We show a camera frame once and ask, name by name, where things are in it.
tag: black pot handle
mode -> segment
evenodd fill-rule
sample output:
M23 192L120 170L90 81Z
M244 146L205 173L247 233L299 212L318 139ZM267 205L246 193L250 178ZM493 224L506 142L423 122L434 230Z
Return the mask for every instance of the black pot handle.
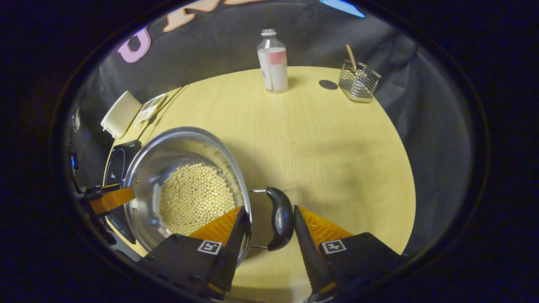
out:
M268 187L266 190L251 190L251 192L265 192L273 204L271 214L273 239L267 249L274 251L285 247L294 234L294 211L290 200L284 192L273 187Z

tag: wooden table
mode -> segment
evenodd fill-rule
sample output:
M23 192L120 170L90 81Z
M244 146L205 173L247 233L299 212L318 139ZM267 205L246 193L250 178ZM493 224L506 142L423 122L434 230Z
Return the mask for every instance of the wooden table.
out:
M289 67L289 89L264 90L260 70L202 80L167 93L169 102L140 137L144 145L174 127L196 126L219 137L238 162L247 188L281 189L300 205L350 231L371 232L402 253L412 231L416 197L404 146L373 99L354 103L341 89L339 69ZM146 122L114 145L137 139ZM271 202L251 195L252 245L272 236ZM146 251L131 245L141 255ZM250 249L236 270L230 298L301 302L310 285L294 235L281 250Z

